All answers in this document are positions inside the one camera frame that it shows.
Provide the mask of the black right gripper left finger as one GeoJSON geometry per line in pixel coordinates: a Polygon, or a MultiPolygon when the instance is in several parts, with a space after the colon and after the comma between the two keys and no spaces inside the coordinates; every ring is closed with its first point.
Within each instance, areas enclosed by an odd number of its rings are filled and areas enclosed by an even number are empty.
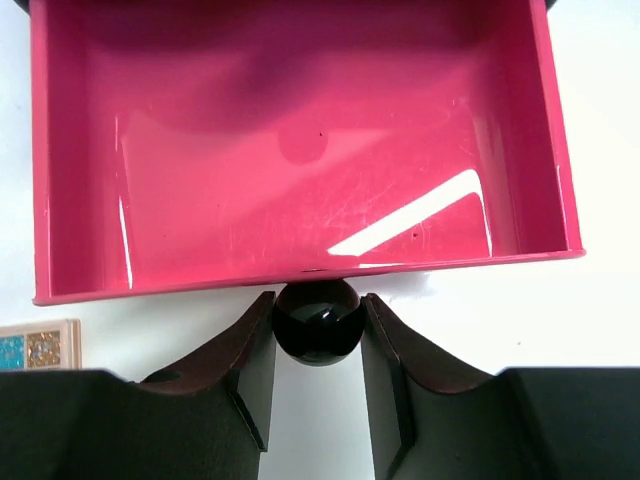
{"type": "Polygon", "coordinates": [[[140,382],[102,370],[1,377],[5,479],[254,479],[275,373],[261,294],[229,328],[140,382]]]}

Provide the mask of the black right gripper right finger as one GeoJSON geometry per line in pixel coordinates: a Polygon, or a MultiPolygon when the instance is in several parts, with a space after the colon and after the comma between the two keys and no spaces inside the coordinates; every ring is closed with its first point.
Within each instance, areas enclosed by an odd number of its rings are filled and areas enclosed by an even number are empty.
{"type": "Polygon", "coordinates": [[[418,334],[376,295],[361,350],[379,479],[635,479],[635,368],[483,372],[418,334]]]}

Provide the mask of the glitter nine-colour palette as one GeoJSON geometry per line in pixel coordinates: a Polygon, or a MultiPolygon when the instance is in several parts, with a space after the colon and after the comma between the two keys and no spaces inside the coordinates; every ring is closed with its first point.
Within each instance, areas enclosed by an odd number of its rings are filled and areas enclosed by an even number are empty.
{"type": "Polygon", "coordinates": [[[57,319],[1,327],[1,371],[82,367],[79,319],[57,319]]]}

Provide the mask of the pink drawer black knob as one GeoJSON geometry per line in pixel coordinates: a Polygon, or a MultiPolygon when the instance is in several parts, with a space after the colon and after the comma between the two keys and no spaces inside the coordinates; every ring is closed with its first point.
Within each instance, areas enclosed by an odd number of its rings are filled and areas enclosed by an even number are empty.
{"type": "Polygon", "coordinates": [[[35,298],[583,254],[542,1],[33,1],[35,298]]]}

